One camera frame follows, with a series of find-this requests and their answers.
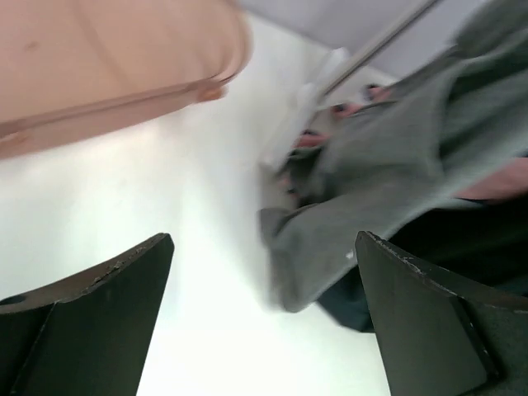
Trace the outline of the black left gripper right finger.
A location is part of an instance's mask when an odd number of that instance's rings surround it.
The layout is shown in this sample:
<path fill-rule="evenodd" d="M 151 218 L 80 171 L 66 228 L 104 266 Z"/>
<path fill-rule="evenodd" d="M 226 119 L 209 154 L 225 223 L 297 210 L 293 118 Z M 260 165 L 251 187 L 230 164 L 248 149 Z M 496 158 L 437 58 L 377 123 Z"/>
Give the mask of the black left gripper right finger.
<path fill-rule="evenodd" d="M 527 393 L 527 299 L 360 232 L 356 256 L 392 395 Z"/>

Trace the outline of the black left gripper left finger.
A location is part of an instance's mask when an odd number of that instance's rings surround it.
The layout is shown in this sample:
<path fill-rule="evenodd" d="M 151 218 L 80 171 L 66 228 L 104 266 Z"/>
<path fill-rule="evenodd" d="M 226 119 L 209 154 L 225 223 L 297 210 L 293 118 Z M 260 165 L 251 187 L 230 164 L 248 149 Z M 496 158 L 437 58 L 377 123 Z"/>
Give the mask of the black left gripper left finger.
<path fill-rule="evenodd" d="M 1 301 L 3 395 L 135 395 L 174 244 L 158 233 L 108 261 Z"/>

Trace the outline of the navy blue shorts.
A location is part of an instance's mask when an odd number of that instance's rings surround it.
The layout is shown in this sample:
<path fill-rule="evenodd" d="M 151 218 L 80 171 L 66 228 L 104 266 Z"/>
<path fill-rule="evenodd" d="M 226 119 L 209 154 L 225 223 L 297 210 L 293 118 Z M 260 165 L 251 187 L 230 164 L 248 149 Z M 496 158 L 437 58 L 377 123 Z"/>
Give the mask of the navy blue shorts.
<path fill-rule="evenodd" d="M 323 292 L 317 302 L 339 325 L 357 332 L 374 332 L 358 267 Z"/>

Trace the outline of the black shorts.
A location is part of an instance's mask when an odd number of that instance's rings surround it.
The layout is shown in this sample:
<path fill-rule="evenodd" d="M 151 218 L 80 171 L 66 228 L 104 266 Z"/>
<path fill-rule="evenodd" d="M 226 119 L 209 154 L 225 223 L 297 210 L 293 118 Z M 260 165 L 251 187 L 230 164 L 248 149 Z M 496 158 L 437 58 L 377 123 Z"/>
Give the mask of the black shorts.
<path fill-rule="evenodd" d="M 527 296 L 527 197 L 468 210 L 432 210 L 390 243 L 483 285 Z"/>

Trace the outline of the grey shorts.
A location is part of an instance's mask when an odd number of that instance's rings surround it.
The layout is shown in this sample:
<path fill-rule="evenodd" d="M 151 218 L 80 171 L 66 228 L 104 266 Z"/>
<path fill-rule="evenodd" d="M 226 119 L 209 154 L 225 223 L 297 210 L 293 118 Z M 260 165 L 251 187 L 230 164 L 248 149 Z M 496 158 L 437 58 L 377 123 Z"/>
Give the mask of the grey shorts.
<path fill-rule="evenodd" d="M 261 211 L 272 289 L 292 313 L 357 263 L 361 231 L 389 237 L 527 147 L 527 4 L 489 1 L 388 97 L 290 155 L 297 210 Z"/>

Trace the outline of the pink patterned shorts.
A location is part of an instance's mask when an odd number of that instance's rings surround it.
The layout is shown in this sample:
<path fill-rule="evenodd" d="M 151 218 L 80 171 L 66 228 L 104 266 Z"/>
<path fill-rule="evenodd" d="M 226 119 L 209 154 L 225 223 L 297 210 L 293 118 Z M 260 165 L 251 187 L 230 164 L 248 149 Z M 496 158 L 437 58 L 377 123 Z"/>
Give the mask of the pink patterned shorts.
<path fill-rule="evenodd" d="M 386 101 L 390 90 L 378 84 L 367 84 L 363 87 L 363 104 L 343 102 L 329 108 L 334 120 L 344 120 L 355 115 L 367 104 Z M 456 200 L 493 203 L 511 200 L 527 193 L 527 154 L 523 153 L 513 158 L 499 171 L 486 176 L 472 186 L 457 192 Z"/>

